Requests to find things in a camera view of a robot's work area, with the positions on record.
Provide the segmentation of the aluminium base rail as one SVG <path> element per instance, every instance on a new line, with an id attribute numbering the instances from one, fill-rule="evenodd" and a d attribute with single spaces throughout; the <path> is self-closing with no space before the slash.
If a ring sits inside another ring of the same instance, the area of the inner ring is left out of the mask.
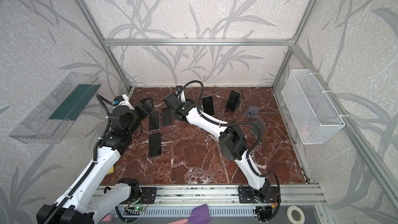
<path id="1" fill-rule="evenodd" d="M 100 193 L 101 187 L 80 185 L 70 188 L 55 201 L 61 208 L 71 208 L 82 214 L 93 213 L 93 220 L 99 223 L 118 205 L 126 203 L 130 207 L 137 204 L 150 207 L 231 206 L 238 214 L 244 207 L 253 207 L 257 214 L 262 208 L 271 207 L 276 214 L 282 206 L 323 205 L 325 197 L 318 185 L 275 185 L 269 189 L 265 200 L 257 200 L 246 185 L 156 185 L 139 186 L 134 180 L 123 179 Z"/>

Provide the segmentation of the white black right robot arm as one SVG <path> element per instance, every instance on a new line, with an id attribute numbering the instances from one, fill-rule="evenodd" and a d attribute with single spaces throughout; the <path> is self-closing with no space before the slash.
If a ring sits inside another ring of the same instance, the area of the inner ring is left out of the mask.
<path id="1" fill-rule="evenodd" d="M 212 134 L 219 142 L 222 154 L 234 161 L 245 175 L 253 198 L 261 203 L 266 201 L 271 184 L 266 175 L 261 174 L 251 158 L 250 153 L 253 147 L 247 146 L 246 138 L 240 128 L 241 125 L 248 124 L 260 131 L 258 125 L 252 122 L 227 123 L 217 120 L 201 111 L 195 104 L 181 101 L 175 93 L 169 94 L 163 99 L 163 102 L 174 118 Z"/>

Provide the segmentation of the clear plastic wall bin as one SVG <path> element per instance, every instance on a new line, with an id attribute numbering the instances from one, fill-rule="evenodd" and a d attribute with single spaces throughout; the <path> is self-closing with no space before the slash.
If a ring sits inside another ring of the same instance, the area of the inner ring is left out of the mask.
<path id="1" fill-rule="evenodd" d="M 69 73 L 9 136 L 24 144 L 59 144 L 100 87 L 98 76 Z"/>

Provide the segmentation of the yellow sponge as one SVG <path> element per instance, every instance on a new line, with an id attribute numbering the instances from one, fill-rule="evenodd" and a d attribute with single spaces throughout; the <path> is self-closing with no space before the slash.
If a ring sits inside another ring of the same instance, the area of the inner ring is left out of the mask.
<path id="1" fill-rule="evenodd" d="M 109 171 L 107 172 L 107 175 L 113 174 L 115 172 L 114 166 L 112 166 Z"/>

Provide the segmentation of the purple grey phone stand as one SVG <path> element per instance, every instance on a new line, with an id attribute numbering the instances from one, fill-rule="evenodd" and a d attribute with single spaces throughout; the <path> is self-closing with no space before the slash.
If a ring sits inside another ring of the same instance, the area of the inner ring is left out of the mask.
<path id="1" fill-rule="evenodd" d="M 257 106 L 249 106 L 245 112 L 245 116 L 251 119 L 257 119 L 259 115 L 260 108 Z"/>

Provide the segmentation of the purple pink garden fork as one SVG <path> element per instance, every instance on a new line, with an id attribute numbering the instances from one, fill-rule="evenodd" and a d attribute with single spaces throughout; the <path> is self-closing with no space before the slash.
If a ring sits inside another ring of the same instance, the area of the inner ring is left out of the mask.
<path id="1" fill-rule="evenodd" d="M 101 222 L 102 223 L 108 223 L 108 222 L 113 221 L 113 219 L 114 219 L 114 215 L 113 214 L 108 214 L 101 220 Z"/>

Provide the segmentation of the white tape roll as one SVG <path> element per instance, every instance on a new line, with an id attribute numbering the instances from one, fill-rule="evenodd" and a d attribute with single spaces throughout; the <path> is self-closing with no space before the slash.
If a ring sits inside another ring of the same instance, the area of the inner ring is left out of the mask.
<path id="1" fill-rule="evenodd" d="M 298 206 L 289 206 L 287 209 L 287 218 L 292 224 L 305 224 L 305 214 Z"/>

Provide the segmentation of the grey phone stand front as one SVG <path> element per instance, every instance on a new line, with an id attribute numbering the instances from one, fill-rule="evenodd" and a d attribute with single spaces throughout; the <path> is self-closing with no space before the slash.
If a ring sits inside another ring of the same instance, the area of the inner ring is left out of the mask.
<path id="1" fill-rule="evenodd" d="M 252 127 L 250 128 L 250 135 L 251 135 L 251 137 L 252 137 L 254 140 L 257 140 L 260 133 L 261 133 L 262 136 L 264 136 L 265 124 L 264 124 L 262 121 L 257 120 L 257 121 L 255 122 L 255 125 L 256 125 L 257 127 L 252 126 Z"/>

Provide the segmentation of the purple pink spatula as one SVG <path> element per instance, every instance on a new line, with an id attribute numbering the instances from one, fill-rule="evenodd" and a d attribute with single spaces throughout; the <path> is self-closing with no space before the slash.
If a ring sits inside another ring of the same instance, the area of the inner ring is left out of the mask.
<path id="1" fill-rule="evenodd" d="M 176 220 L 170 224 L 210 224 L 211 216 L 207 204 L 194 208 L 188 218 Z"/>

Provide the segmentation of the black phone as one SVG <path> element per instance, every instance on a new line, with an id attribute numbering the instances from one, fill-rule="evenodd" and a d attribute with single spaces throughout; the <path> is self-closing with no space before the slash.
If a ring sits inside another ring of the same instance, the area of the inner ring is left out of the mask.
<path id="1" fill-rule="evenodd" d="M 149 131 L 156 131 L 160 128 L 160 113 L 159 111 L 151 112 L 149 114 Z"/>
<path id="2" fill-rule="evenodd" d="M 214 102 L 211 95 L 202 97 L 202 109 L 209 116 L 215 115 Z"/>
<path id="3" fill-rule="evenodd" d="M 161 134 L 153 133 L 149 135 L 148 157 L 158 157 L 162 153 L 161 149 Z"/>
<path id="4" fill-rule="evenodd" d="M 227 100 L 226 109 L 230 112 L 235 112 L 240 104 L 241 93 L 236 90 L 231 90 Z"/>
<path id="5" fill-rule="evenodd" d="M 168 108 L 162 109 L 162 126 L 169 126 L 173 124 L 173 115 Z"/>

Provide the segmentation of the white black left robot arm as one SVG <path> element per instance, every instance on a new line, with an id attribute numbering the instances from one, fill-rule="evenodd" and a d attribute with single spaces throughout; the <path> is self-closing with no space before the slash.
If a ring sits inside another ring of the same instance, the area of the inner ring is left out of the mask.
<path id="1" fill-rule="evenodd" d="M 127 95 L 111 102 L 97 94 L 106 112 L 107 125 L 93 148 L 93 158 L 68 190 L 54 204 L 43 205 L 36 215 L 39 224 L 97 224 L 120 203 L 142 197 L 136 179 L 122 178 L 96 201 L 92 196 L 109 170 L 133 141 L 133 134 L 153 111 L 151 97 L 132 106 Z"/>

